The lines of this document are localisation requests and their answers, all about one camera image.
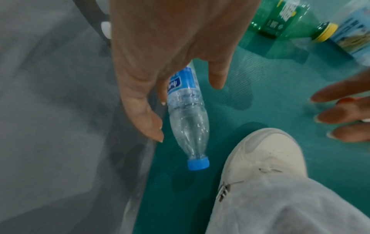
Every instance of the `white pants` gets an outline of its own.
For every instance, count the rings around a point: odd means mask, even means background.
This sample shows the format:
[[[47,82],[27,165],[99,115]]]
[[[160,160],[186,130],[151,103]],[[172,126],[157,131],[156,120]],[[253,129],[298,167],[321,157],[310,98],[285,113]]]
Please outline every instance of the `white pants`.
[[[316,181],[274,173],[230,186],[206,231],[224,233],[370,234],[370,219]]]

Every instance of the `bottle with light blue label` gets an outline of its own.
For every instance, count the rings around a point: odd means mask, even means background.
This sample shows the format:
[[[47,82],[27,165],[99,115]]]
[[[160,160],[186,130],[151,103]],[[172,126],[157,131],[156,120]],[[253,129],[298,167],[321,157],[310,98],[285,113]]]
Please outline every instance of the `bottle with light blue label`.
[[[205,155],[209,137],[208,114],[193,62],[171,77],[167,92],[171,128],[177,143],[188,155],[189,170],[209,167]]]

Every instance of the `hand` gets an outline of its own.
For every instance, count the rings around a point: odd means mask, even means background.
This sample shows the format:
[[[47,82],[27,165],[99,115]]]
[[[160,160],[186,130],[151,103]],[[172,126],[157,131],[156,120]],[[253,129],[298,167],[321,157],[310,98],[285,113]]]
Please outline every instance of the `hand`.
[[[163,141],[162,120],[147,95],[167,101],[170,77],[193,58],[208,61],[221,89],[233,52],[260,0],[110,0],[112,53],[123,107],[147,137]]]
[[[370,69],[352,76],[346,80],[329,85],[316,92],[311,101],[324,103],[349,95],[370,90]],[[317,122],[329,124],[350,123],[370,118],[370,96],[354,102],[343,103],[320,113]],[[370,123],[354,123],[335,129],[330,137],[345,142],[370,140]]]

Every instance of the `person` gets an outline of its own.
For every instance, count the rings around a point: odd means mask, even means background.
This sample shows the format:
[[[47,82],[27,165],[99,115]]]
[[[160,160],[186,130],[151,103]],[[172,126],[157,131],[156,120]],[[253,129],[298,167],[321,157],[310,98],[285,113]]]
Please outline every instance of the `person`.
[[[156,87],[166,103],[171,75],[193,58],[208,61],[209,82],[222,89],[233,52],[260,0],[110,0],[112,53],[128,118],[162,142],[162,120],[151,110]],[[311,97],[321,103],[370,90],[370,70]],[[370,118],[370,97],[337,105],[314,119],[340,124]],[[370,140],[370,123],[336,128],[328,137]],[[222,174],[207,233],[370,233],[370,220],[309,179],[299,145],[287,133],[262,129],[242,140]]]

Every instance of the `green bottle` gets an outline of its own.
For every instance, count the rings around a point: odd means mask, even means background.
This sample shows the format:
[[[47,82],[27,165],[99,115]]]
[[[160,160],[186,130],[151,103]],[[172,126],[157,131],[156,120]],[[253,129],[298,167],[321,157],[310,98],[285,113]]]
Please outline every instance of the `green bottle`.
[[[330,22],[320,22],[308,4],[300,0],[263,0],[248,30],[270,38],[310,37],[323,42],[338,28]]]

